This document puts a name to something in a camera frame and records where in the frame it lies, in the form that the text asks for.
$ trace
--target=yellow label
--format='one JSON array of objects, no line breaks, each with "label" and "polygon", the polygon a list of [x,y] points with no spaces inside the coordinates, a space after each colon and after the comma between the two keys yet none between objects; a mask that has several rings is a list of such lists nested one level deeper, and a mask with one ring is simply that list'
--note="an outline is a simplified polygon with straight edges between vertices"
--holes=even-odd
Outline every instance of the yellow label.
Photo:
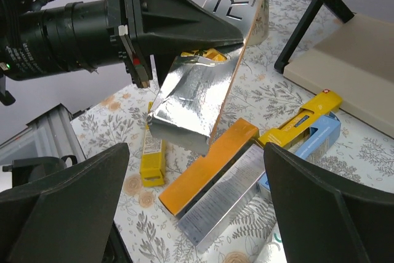
[{"label": "yellow label", "polygon": [[200,57],[204,57],[207,59],[210,59],[212,61],[216,61],[216,62],[224,62],[227,60],[227,58],[221,54],[220,52],[218,52],[215,49],[208,49],[206,51],[189,51],[189,52],[182,52],[181,53],[181,57],[192,57],[198,55]]}]

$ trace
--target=silver box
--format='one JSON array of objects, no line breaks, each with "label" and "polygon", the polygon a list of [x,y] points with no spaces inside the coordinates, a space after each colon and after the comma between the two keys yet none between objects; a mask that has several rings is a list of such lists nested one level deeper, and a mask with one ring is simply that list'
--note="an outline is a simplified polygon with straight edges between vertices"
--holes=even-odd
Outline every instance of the silver box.
[{"label": "silver box", "polygon": [[178,56],[148,115],[154,137],[207,155],[220,112],[263,0],[207,0],[203,6],[238,27],[244,45],[222,47],[225,62]]},{"label": "silver box", "polygon": [[252,144],[179,220],[178,228],[199,252],[205,252],[259,192],[257,181],[265,171],[263,156],[263,149]]}]

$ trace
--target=patterned table surface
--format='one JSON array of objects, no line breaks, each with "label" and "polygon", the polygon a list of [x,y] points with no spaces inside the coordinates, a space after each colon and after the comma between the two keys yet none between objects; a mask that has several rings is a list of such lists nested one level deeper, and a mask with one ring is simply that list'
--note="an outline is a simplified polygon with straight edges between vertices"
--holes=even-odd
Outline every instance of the patterned table surface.
[{"label": "patterned table surface", "polygon": [[[313,97],[273,69],[308,4],[308,0],[270,0],[270,36],[261,45],[246,50],[218,134],[240,117],[258,126],[263,133],[290,118]],[[327,9],[321,9],[295,55],[311,48],[339,26]],[[129,144],[129,169],[115,222],[133,261],[253,262],[275,223],[272,204],[255,197],[210,249],[198,254],[176,228],[175,220],[158,208],[156,202],[164,187],[142,187],[139,166],[147,102],[154,100],[157,92],[155,83],[147,90],[127,86],[72,122],[87,157],[118,142]],[[394,192],[394,140],[343,111],[337,115],[342,122],[340,137],[319,165],[351,180]],[[176,179],[197,157],[169,144],[166,183]]]}]

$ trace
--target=yellow package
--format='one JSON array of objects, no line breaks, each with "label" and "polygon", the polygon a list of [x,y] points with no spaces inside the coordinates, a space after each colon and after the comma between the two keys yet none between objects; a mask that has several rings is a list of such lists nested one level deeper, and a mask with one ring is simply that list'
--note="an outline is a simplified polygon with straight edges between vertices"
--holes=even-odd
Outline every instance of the yellow package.
[{"label": "yellow package", "polygon": [[259,137],[259,129],[244,119],[237,120],[160,194],[164,208],[180,219],[244,153],[244,147]]},{"label": "yellow package", "polygon": [[263,147],[268,142],[272,142],[285,149],[290,149],[298,141],[308,136],[311,124],[320,116],[328,115],[330,111],[336,112],[341,103],[342,98],[339,95],[325,89],[302,105],[295,117],[278,128],[270,129],[259,137],[258,141]]},{"label": "yellow package", "polygon": [[216,62],[224,62],[227,60],[227,58],[223,54],[221,54],[220,52],[218,52],[215,49],[208,49],[207,51],[182,52],[180,56],[181,57],[190,57],[190,56],[194,56],[194,55],[199,55],[199,56],[211,59],[212,61],[216,61]]},{"label": "yellow package", "polygon": [[[153,102],[149,102],[148,112]],[[145,187],[164,185],[166,175],[166,143],[161,139],[154,138],[145,126],[145,137],[141,157],[140,174],[142,184]]]}]

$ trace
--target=camera lens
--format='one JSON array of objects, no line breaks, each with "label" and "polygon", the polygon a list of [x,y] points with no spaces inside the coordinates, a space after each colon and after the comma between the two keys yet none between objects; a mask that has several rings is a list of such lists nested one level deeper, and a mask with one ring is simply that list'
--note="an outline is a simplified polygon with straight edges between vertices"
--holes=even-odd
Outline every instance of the camera lens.
[{"label": "camera lens", "polygon": [[22,45],[9,46],[0,25],[0,63],[21,81],[96,68],[121,61],[110,40],[107,1],[76,2],[20,16]]}]

